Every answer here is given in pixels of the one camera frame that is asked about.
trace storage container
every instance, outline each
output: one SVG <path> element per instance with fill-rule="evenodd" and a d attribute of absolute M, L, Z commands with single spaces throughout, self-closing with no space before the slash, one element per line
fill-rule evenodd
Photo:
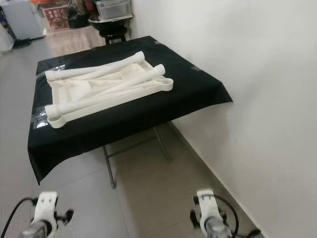
<path fill-rule="evenodd" d="M 131 14 L 129 0 L 103 0 L 96 2 L 100 20 L 114 19 Z"/>

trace stool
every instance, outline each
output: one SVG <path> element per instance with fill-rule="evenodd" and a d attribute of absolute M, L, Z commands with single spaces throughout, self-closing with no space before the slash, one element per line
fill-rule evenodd
<path fill-rule="evenodd" d="M 101 37 L 104 37 L 106 45 L 109 45 L 110 41 L 115 39 L 121 39 L 121 41 L 126 41 L 124 36 L 125 33 L 127 33 L 127 28 L 122 26 L 107 31 L 100 31 L 99 35 Z"/>

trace white tray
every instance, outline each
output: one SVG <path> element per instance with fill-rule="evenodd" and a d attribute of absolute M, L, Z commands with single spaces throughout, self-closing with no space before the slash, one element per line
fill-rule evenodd
<path fill-rule="evenodd" d="M 48 122 L 53 128 L 60 128 L 68 121 L 75 120 L 107 108 L 117 106 L 147 95 L 159 92 L 170 91 L 173 88 L 173 80 L 163 76 L 156 76 L 151 80 L 131 86 L 118 92 L 105 92 L 111 87 L 128 81 L 138 75 L 152 70 L 153 67 L 145 60 L 133 63 L 121 68 L 119 71 L 107 74 L 94 79 L 72 80 L 60 79 L 50 82 L 52 87 L 53 105 L 46 106 Z M 50 118 L 49 111 L 61 111 L 65 105 L 74 106 L 83 102 L 90 102 L 96 98 L 103 98 L 101 102 L 83 107 L 69 113 L 60 114 L 57 118 Z"/>

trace metal frame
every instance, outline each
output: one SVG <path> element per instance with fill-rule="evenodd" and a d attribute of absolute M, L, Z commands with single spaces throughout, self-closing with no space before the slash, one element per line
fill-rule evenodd
<path fill-rule="evenodd" d="M 167 152 L 167 150 L 166 150 L 164 144 L 162 143 L 162 140 L 161 140 L 161 138 L 160 138 L 160 136 L 159 136 L 159 133 L 158 133 L 157 128 L 156 128 L 156 127 L 153 127 L 153 129 L 154 129 L 154 132 L 155 132 L 155 136 L 153 136 L 153 137 L 151 137 L 151 138 L 148 138 L 148 139 L 146 139 L 146 140 L 143 140 L 143 141 L 141 141 L 141 142 L 139 142 L 139 143 L 136 143 L 136 144 L 134 144 L 134 145 L 131 145 L 131 146 L 129 146 L 129 147 L 126 147 L 126 148 L 124 148 L 124 149 L 122 149 L 122 150 L 119 150 L 119 151 L 117 151 L 117 152 L 114 152 L 114 153 L 112 153 L 112 154 L 108 154 L 107 149 L 106 149 L 106 146 L 105 146 L 105 145 L 103 146 L 104 155 L 105 155 L 105 159 L 106 159 L 106 164 L 107 164 L 107 168 L 108 168 L 108 172 L 109 172 L 109 177 L 110 177 L 110 183 L 111 183 L 111 187 L 112 187 L 112 188 L 115 188 L 115 182 L 114 182 L 114 179 L 113 179 L 113 174 L 112 174 L 111 165 L 110 165 L 110 161 L 109 161 L 109 158 L 110 158 L 110 157 L 113 157 L 113 156 L 115 156 L 115 155 L 117 155 L 117 154 L 126 152 L 126 151 L 131 150 L 131 149 L 133 149 L 133 148 L 135 148 L 135 147 L 137 147 L 137 146 L 140 146 L 140 145 L 142 145 L 142 144 L 144 144 L 144 143 L 147 143 L 147 142 L 150 142 L 150 141 L 152 141 L 152 140 L 154 140 L 154 139 L 157 139 L 157 140 L 159 141 L 159 144 L 161 145 L 161 148 L 162 148 L 162 150 L 163 150 L 163 153 L 164 153 L 165 157 L 167 158 L 167 161 L 172 162 L 171 157 L 169 156 L 169 154 L 168 154 L 168 152 Z"/>

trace box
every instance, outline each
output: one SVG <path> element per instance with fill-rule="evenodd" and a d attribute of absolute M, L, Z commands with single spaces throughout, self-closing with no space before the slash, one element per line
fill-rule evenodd
<path fill-rule="evenodd" d="M 108 20 L 131 14 L 129 0 L 103 0 L 96 2 L 100 20 Z"/>
<path fill-rule="evenodd" d="M 67 20 L 67 5 L 43 8 L 43 14 L 51 31 L 69 29 Z"/>

